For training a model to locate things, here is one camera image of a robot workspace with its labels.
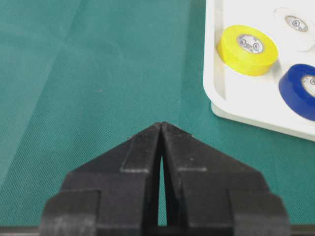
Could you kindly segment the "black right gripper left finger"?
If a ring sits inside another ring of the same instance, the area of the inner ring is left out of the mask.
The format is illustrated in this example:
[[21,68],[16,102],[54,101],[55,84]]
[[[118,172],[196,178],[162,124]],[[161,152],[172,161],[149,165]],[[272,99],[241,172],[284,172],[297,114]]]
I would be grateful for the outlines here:
[[143,236],[158,224],[161,123],[69,172],[44,208],[42,236]]

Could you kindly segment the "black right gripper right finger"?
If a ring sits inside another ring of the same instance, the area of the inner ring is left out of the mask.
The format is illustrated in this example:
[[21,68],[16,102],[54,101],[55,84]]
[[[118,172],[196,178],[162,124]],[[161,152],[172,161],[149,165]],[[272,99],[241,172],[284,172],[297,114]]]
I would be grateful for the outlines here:
[[288,236],[289,217],[262,173],[163,122],[165,157],[180,215],[197,236]]

